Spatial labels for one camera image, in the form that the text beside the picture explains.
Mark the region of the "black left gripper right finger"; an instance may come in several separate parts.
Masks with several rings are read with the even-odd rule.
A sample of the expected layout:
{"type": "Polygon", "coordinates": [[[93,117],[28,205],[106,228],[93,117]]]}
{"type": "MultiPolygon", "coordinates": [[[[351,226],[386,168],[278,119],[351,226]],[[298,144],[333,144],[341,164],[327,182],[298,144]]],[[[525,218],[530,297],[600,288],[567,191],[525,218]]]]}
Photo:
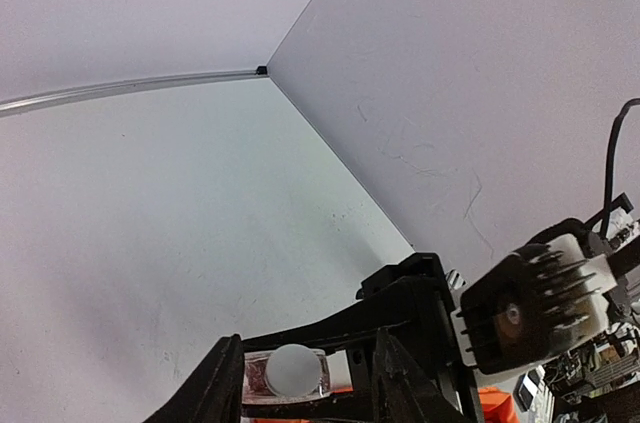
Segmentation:
{"type": "Polygon", "coordinates": [[[371,390],[374,422],[468,421],[387,329],[379,329],[376,335],[371,390]]]}

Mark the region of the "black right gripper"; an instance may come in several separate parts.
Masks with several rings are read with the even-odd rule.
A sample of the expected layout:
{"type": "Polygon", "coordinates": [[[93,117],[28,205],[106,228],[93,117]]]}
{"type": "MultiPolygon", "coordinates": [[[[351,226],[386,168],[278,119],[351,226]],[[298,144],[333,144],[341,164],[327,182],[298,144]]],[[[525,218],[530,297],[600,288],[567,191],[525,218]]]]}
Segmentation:
{"type": "MultiPolygon", "coordinates": [[[[287,344],[331,354],[374,343],[386,328],[434,382],[441,395],[472,422],[483,412],[471,371],[461,361],[449,313],[453,299],[439,257],[414,253],[386,265],[361,282],[357,301],[315,323],[243,341],[247,353],[287,344]]],[[[261,420],[373,422],[370,392],[338,391],[319,400],[243,405],[242,416],[261,420]]]]}

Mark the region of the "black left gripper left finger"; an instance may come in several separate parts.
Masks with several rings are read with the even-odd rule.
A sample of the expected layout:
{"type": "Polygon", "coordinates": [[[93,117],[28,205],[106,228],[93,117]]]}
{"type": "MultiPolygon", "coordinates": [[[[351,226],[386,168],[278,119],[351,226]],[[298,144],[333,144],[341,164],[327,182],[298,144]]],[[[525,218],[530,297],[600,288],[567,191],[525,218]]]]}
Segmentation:
{"type": "Polygon", "coordinates": [[[223,337],[176,393],[144,423],[224,423],[241,420],[244,350],[238,334],[223,337]]]}

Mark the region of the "nail polish bottle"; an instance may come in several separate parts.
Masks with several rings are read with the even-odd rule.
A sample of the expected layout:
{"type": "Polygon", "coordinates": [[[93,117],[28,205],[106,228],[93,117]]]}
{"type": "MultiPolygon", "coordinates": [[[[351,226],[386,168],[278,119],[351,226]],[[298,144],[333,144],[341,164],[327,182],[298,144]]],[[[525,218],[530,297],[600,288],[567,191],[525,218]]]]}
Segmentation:
{"type": "Polygon", "coordinates": [[[244,355],[242,403],[286,405],[331,395],[326,353],[300,344],[244,355]]]}

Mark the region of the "white nail polish cap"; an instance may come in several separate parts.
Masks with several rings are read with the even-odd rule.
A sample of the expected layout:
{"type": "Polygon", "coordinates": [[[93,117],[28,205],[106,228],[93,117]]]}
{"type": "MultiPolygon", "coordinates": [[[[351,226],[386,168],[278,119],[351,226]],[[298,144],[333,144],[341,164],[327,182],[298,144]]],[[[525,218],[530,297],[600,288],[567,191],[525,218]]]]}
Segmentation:
{"type": "Polygon", "coordinates": [[[303,397],[315,391],[322,378],[319,357],[309,348],[288,344],[267,359],[265,379],[273,393],[285,397],[303,397]]]}

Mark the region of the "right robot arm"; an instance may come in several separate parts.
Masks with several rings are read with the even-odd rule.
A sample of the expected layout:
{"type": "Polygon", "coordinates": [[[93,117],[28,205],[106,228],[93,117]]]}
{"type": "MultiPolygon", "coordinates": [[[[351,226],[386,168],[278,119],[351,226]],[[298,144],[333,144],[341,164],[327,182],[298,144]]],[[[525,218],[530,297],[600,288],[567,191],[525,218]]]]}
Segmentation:
{"type": "Polygon", "coordinates": [[[564,220],[452,290],[415,253],[366,278],[350,307],[244,341],[248,418],[480,422],[482,387],[580,347],[614,323],[613,291],[639,264],[639,225],[618,197],[564,220]]]}

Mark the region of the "orange sleeve forearm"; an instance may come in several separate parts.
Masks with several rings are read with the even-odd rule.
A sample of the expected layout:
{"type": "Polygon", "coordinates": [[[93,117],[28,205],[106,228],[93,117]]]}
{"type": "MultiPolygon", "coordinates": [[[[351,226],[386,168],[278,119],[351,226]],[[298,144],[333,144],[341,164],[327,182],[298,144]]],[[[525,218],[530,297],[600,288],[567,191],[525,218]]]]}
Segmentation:
{"type": "Polygon", "coordinates": [[[486,423],[519,423],[511,394],[496,387],[478,389],[486,423]]]}

